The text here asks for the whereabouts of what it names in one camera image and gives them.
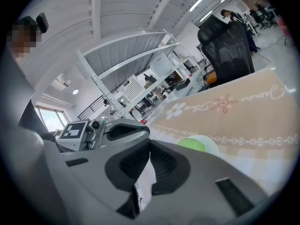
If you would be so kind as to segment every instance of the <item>metal railing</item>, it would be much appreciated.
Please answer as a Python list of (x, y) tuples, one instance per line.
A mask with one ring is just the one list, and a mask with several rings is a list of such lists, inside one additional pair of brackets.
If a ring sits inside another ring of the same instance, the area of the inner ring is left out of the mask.
[(89, 118), (95, 111), (97, 111), (102, 105), (104, 105), (104, 97), (101, 95), (91, 105), (89, 105), (79, 116), (79, 120)]

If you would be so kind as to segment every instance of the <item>window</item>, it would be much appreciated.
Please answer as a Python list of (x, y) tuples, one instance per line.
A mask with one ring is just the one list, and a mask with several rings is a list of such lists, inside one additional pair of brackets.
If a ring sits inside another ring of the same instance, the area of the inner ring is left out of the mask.
[(68, 119), (65, 114), (61, 111), (56, 111), (53, 109), (43, 108), (36, 106), (35, 110), (39, 116), (39, 112), (42, 117), (39, 116), (43, 124), (47, 127), (49, 132), (54, 132), (57, 129), (62, 130), (68, 123)]

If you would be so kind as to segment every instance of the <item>gray floor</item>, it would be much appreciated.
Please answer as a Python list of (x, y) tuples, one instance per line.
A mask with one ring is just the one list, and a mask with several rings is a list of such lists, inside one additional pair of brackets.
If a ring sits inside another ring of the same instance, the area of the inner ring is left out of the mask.
[(261, 50), (252, 57), (255, 71), (264, 68), (275, 68), (281, 81), (294, 95), (300, 106), (300, 57), (297, 47), (290, 38), (283, 39), (279, 27), (259, 31), (260, 36), (254, 39)]

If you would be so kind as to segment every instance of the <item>white bowl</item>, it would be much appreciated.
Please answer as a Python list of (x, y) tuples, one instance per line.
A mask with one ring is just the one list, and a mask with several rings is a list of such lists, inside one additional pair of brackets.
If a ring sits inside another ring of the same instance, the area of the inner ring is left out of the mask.
[(215, 142), (213, 140), (211, 140), (209, 137), (204, 136), (204, 135), (193, 135), (188, 138), (193, 138), (193, 139), (196, 139), (196, 140), (202, 142), (206, 148), (207, 153), (210, 153), (212, 155), (219, 157), (219, 149), (218, 149), (217, 145), (215, 144)]

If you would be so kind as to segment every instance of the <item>green ball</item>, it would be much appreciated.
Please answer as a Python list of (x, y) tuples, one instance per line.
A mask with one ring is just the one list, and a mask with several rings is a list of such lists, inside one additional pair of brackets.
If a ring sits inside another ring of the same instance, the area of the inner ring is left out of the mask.
[(206, 148), (205, 145), (198, 141), (197, 139), (194, 138), (184, 138), (181, 139), (179, 141), (179, 143), (177, 143), (177, 145), (182, 146), (182, 147), (186, 147), (186, 148), (190, 148), (190, 149), (194, 149), (197, 151), (201, 151), (201, 152), (206, 152)]

